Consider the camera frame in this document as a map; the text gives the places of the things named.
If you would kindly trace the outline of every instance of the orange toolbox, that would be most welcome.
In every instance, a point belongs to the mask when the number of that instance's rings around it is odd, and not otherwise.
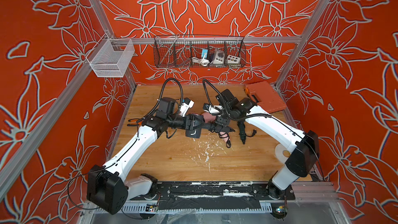
[[[268,82],[258,82],[245,86],[246,95],[265,111],[277,112],[286,108],[285,102]]]

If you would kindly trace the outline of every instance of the white cable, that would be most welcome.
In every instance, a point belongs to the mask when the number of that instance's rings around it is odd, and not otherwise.
[[[202,65],[204,67],[206,67],[210,63],[210,61],[207,59],[198,59],[196,57],[192,57],[192,62],[199,63],[200,65]]]

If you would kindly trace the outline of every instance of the wooden workbench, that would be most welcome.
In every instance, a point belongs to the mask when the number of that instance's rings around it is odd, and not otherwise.
[[[219,91],[229,89],[239,100],[246,97],[242,85],[217,85]],[[136,127],[128,127],[127,120],[140,118],[156,104],[160,85],[141,85],[137,87],[131,102],[123,128],[117,140],[113,154],[137,132]],[[207,87],[213,104],[218,105],[216,92]],[[207,102],[202,85],[183,85],[184,97],[195,102],[188,113],[203,113],[203,103]],[[163,97],[180,98],[180,90],[171,83],[166,86]],[[282,112],[273,115],[282,121]],[[282,167],[275,156],[278,142],[265,132],[248,123],[247,134],[257,130],[255,137],[247,138],[243,145],[239,138],[239,129],[235,121],[230,126],[236,132],[230,132],[232,147],[228,149],[218,134],[202,129],[200,139],[185,137],[184,130],[177,130],[171,139],[163,133],[138,159],[128,175],[128,179],[148,173],[159,181],[268,181]]]

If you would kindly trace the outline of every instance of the black wire basket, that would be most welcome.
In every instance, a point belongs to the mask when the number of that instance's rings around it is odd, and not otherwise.
[[[243,67],[246,65],[246,47],[243,38],[209,35],[155,36],[153,48],[155,66]],[[202,56],[203,49],[207,50],[204,56]]]

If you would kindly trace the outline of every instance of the orange wall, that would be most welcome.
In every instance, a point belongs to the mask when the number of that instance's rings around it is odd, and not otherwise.
[[[398,0],[331,0],[281,88],[354,223],[398,222]]]
[[[0,0],[0,168],[82,66],[103,31],[88,0]],[[131,88],[93,72],[0,203],[2,223],[75,222],[70,178],[102,164]],[[85,199],[86,177],[72,200]]]
[[[100,0],[117,37],[160,34],[220,34],[287,37],[302,33],[318,0]],[[247,65],[239,69],[154,67],[150,45],[136,46],[130,69],[137,82],[184,83],[208,78],[216,83],[275,82],[294,44],[247,45]]]

